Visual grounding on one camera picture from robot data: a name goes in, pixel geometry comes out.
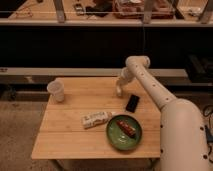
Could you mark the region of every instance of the cable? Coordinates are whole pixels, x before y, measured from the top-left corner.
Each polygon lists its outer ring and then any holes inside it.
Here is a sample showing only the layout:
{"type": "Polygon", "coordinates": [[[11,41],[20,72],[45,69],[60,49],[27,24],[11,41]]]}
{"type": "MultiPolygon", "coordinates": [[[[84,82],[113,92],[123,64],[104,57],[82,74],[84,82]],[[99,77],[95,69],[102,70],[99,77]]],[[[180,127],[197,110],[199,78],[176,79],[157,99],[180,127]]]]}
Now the cable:
{"type": "Polygon", "coordinates": [[[143,36],[143,42],[142,42],[142,55],[145,55],[145,49],[146,49],[146,32],[145,32],[145,27],[144,27],[144,23],[143,23],[143,15],[142,15],[142,11],[141,12],[141,26],[142,26],[142,36],[143,36]]]}
{"type": "Polygon", "coordinates": [[[213,115],[213,105],[207,105],[203,108],[203,116],[204,117],[209,117],[208,122],[209,122],[209,129],[211,131],[212,125],[211,125],[211,117],[213,115]]]}
{"type": "MultiPolygon", "coordinates": [[[[209,153],[208,153],[208,156],[210,156],[210,155],[211,155],[211,153],[212,153],[212,146],[211,146],[210,144],[208,144],[208,147],[209,147],[209,153]]],[[[210,159],[210,157],[209,157],[209,162],[213,164],[213,160],[212,160],[212,159],[210,159]]]]}
{"type": "MultiPolygon", "coordinates": [[[[208,124],[209,124],[209,130],[211,132],[211,128],[212,128],[212,125],[211,125],[211,117],[213,115],[213,105],[207,105],[203,108],[203,116],[204,117],[209,117],[208,118],[208,124]]],[[[208,156],[211,155],[212,153],[212,146],[210,145],[210,143],[208,143],[208,147],[209,147],[209,153],[208,153],[208,156]]],[[[209,157],[209,162],[211,164],[213,164],[213,160],[209,157]]]]}

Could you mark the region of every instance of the floor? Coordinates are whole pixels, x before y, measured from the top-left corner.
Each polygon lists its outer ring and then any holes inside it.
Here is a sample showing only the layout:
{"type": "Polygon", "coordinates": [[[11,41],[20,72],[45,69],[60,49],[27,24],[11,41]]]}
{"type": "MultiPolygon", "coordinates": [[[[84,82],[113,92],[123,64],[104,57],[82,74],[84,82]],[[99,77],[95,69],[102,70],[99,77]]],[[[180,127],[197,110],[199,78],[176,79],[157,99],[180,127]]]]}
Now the floor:
{"type": "MultiPolygon", "coordinates": [[[[48,100],[46,91],[17,91],[2,88],[0,96],[0,170],[1,171],[56,171],[48,160],[32,160],[31,152],[48,100]]],[[[187,97],[201,109],[213,104],[213,94],[176,92],[187,97]]],[[[70,171],[142,171],[149,160],[74,160],[60,161],[70,171]]]]}

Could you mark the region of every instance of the black cable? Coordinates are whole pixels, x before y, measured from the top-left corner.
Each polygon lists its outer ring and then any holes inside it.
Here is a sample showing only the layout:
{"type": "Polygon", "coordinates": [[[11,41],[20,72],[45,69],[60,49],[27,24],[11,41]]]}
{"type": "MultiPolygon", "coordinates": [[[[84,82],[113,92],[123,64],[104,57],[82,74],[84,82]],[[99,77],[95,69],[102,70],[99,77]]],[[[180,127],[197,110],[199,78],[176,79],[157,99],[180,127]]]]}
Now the black cable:
{"type": "Polygon", "coordinates": [[[209,122],[209,130],[211,131],[212,125],[211,125],[211,117],[213,115],[213,105],[207,105],[203,108],[203,116],[204,117],[209,117],[208,122],[209,122]]]}
{"type": "MultiPolygon", "coordinates": [[[[208,144],[208,147],[209,147],[209,153],[208,153],[208,156],[211,155],[212,153],[212,146],[210,144],[208,144]]],[[[209,157],[209,162],[213,164],[213,160],[209,157]]]]}
{"type": "MultiPolygon", "coordinates": [[[[208,122],[209,122],[209,130],[211,132],[211,128],[212,128],[212,125],[211,125],[211,117],[213,115],[213,105],[207,105],[203,108],[203,116],[204,117],[208,117],[208,122]]],[[[208,153],[208,156],[211,155],[212,153],[212,146],[210,145],[210,143],[208,143],[208,147],[209,147],[209,153],[208,153]]],[[[209,157],[209,162],[211,164],[213,164],[213,160],[209,157]]]]}

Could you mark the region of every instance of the table leg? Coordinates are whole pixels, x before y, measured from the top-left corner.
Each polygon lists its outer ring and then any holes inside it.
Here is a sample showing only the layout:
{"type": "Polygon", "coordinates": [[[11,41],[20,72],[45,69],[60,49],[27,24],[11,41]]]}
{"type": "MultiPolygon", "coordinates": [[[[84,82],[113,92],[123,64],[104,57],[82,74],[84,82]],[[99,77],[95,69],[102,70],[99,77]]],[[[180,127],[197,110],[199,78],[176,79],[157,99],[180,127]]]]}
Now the table leg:
{"type": "Polygon", "coordinates": [[[58,171],[66,171],[66,169],[63,168],[63,166],[58,162],[58,160],[51,159],[50,161],[58,171]]]}
{"type": "Polygon", "coordinates": [[[159,158],[149,159],[150,165],[146,168],[147,170],[154,171],[155,166],[159,162],[159,158]]]}

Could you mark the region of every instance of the food on plate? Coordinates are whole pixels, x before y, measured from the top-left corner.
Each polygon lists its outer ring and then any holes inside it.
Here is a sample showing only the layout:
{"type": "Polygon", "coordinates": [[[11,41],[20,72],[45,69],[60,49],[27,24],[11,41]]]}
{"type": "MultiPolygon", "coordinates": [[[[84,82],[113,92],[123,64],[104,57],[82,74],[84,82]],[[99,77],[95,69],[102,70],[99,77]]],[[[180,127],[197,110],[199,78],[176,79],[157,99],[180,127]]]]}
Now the food on plate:
{"type": "Polygon", "coordinates": [[[119,128],[126,134],[128,135],[130,138],[134,138],[135,134],[136,134],[136,130],[135,128],[133,128],[132,126],[130,126],[128,123],[126,123],[125,121],[119,120],[116,122],[117,125],[119,126],[119,128]]]}

